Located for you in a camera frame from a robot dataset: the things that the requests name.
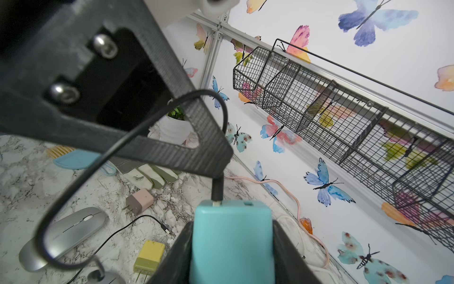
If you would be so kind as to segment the grey mouse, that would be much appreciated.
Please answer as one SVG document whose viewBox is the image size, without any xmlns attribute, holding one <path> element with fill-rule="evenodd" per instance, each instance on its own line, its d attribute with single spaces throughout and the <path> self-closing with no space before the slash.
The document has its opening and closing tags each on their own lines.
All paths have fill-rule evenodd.
<svg viewBox="0 0 454 284">
<path fill-rule="evenodd" d="M 126 284 L 125 280 L 117 273 L 105 272 L 99 270 L 92 271 L 87 276 L 86 284 Z"/>
</svg>

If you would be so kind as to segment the yellow charger plug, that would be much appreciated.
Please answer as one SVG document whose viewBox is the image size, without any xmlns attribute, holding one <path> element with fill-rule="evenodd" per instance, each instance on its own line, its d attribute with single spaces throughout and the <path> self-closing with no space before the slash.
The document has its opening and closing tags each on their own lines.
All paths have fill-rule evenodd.
<svg viewBox="0 0 454 284">
<path fill-rule="evenodd" d="M 147 240 L 134 263 L 134 272 L 139 276 L 152 276 L 158 269 L 165 251 L 165 245 L 156 241 Z"/>
</svg>

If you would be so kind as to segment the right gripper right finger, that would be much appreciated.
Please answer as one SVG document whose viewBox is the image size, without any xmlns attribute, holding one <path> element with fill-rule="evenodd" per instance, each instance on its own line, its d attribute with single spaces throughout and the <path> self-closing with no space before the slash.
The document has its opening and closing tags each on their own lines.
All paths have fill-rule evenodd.
<svg viewBox="0 0 454 284">
<path fill-rule="evenodd" d="M 277 220 L 273 220 L 273 254 L 277 284 L 320 284 Z"/>
</svg>

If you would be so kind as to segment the pink charger plug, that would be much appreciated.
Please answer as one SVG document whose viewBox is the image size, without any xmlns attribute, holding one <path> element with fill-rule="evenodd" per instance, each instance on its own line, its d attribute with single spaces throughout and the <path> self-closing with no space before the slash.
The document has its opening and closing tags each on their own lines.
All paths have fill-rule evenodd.
<svg viewBox="0 0 454 284">
<path fill-rule="evenodd" d="M 154 197 L 150 192 L 147 189 L 140 189 L 125 200 L 126 206 L 123 209 L 131 211 L 134 215 L 140 215 L 153 203 Z"/>
</svg>

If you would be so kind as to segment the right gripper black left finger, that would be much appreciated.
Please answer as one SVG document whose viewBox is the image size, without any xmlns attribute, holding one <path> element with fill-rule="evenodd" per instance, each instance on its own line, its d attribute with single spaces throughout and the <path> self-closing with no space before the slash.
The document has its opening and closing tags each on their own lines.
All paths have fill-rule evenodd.
<svg viewBox="0 0 454 284">
<path fill-rule="evenodd" d="M 188 222 L 147 284 L 189 284 L 193 221 Z"/>
</svg>

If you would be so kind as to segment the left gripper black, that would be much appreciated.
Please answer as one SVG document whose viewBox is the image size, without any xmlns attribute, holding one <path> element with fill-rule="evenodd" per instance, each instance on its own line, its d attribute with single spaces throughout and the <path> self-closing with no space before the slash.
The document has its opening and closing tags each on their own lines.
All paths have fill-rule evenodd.
<svg viewBox="0 0 454 284">
<path fill-rule="evenodd" d="M 1 132 L 107 151 L 195 90 L 144 1 L 2 1 Z"/>
</svg>

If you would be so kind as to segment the silver mouse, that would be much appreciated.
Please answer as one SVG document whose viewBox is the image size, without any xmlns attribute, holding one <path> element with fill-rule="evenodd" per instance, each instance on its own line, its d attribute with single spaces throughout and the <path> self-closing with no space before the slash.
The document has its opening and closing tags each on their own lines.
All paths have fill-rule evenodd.
<svg viewBox="0 0 454 284">
<path fill-rule="evenodd" d="M 96 207 L 79 210 L 48 227 L 44 242 L 52 258 L 60 258 L 100 230 L 108 219 Z M 27 272 L 38 272 L 47 266 L 35 248 L 34 239 L 21 249 L 18 259 Z"/>
</svg>

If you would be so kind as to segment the teal charger back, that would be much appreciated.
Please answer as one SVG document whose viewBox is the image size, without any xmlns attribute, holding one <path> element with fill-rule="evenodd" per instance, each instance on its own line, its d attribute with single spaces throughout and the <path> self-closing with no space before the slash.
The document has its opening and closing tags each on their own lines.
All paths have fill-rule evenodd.
<svg viewBox="0 0 454 284">
<path fill-rule="evenodd" d="M 189 282 L 275 283 L 272 222 L 261 201 L 202 201 L 195 211 Z"/>
</svg>

